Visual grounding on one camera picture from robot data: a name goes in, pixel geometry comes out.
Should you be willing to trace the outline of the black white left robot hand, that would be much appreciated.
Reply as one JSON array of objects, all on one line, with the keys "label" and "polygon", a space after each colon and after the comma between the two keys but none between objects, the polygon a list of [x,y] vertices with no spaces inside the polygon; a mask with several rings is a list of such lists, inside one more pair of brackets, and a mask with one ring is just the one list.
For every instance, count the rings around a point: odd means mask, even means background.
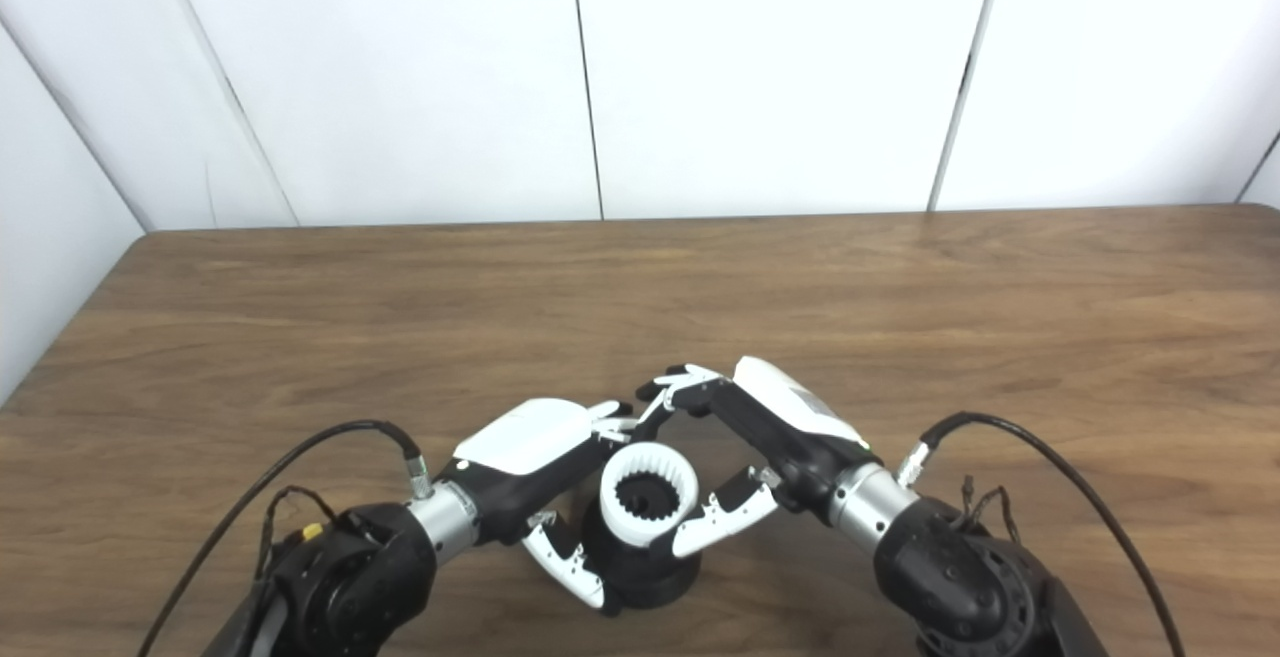
[{"label": "black white left robot hand", "polygon": [[588,556],[580,531],[550,502],[602,470],[631,442],[628,403],[584,406],[527,400],[462,441],[411,510],[436,547],[439,565],[467,549],[521,544],[566,590],[605,616],[621,611]]}]

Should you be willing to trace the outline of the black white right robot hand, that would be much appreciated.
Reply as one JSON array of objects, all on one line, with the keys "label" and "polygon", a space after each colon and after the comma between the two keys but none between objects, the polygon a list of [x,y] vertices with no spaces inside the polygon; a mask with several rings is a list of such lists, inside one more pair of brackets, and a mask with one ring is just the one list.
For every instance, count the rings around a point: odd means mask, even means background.
[{"label": "black white right robot hand", "polygon": [[650,544],[652,557],[685,558],[739,534],[777,508],[809,512],[824,526],[860,540],[840,519],[860,478],[882,461],[845,420],[777,366],[744,356],[733,374],[675,365],[635,391],[645,410],[634,442],[654,441],[677,412],[718,418],[764,460],[748,466]]}]

